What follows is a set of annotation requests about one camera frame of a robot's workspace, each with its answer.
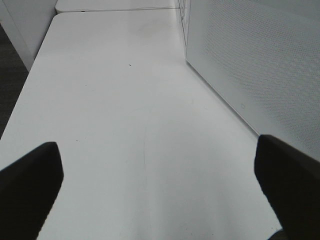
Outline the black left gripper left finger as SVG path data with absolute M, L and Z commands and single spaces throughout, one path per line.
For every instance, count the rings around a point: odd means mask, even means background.
M 0 238 L 35 240 L 58 196 L 64 171 L 56 142 L 45 142 L 0 171 Z

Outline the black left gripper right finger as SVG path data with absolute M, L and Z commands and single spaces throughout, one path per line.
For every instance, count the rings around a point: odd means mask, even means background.
M 320 163 L 284 141 L 258 137 L 254 174 L 290 240 L 320 238 Z

